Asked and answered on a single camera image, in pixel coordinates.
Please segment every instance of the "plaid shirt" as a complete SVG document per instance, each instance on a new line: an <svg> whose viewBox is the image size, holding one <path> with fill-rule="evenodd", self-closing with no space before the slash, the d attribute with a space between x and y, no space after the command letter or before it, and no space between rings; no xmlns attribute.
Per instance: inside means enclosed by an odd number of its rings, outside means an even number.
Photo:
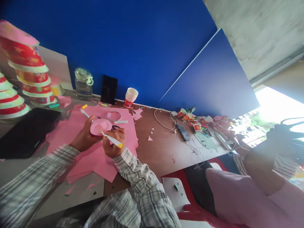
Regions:
<svg viewBox="0 0 304 228"><path fill-rule="evenodd" d="M3 227L28 227L36 207L72 164L79 151L63 145L38 159L0 189ZM136 202L127 190L106 197L84 227L181 227L162 184L146 164L125 148L114 159L119 173L131 183Z"/></svg>

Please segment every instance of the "smartphone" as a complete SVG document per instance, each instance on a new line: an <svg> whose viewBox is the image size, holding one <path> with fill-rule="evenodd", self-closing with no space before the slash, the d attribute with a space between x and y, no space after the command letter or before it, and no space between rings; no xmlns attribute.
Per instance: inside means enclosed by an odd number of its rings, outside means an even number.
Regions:
<svg viewBox="0 0 304 228"><path fill-rule="evenodd" d="M54 129L61 112L34 108L0 139L0 158L29 158Z"/></svg>

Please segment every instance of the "water bottle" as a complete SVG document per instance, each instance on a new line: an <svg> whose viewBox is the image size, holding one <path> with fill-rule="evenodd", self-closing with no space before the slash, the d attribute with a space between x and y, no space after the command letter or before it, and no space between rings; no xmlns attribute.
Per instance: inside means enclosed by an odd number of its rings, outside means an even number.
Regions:
<svg viewBox="0 0 304 228"><path fill-rule="evenodd" d="M80 100L91 100L93 98L93 77L92 74L84 68L76 68L75 85L76 94Z"/></svg>

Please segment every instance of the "yellow marker cap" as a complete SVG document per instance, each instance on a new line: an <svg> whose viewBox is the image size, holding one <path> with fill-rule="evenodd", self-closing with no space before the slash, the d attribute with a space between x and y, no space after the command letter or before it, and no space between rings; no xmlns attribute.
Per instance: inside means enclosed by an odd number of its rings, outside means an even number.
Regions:
<svg viewBox="0 0 304 228"><path fill-rule="evenodd" d="M85 109L88 105L85 104L84 106L81 107L81 109Z"/></svg>

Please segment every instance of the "concrete ceiling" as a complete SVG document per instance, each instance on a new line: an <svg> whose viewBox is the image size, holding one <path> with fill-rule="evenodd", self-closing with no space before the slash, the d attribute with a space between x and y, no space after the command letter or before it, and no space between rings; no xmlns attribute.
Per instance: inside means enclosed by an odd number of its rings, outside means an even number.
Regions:
<svg viewBox="0 0 304 228"><path fill-rule="evenodd" d="M304 0L203 0L254 79L304 46Z"/></svg>

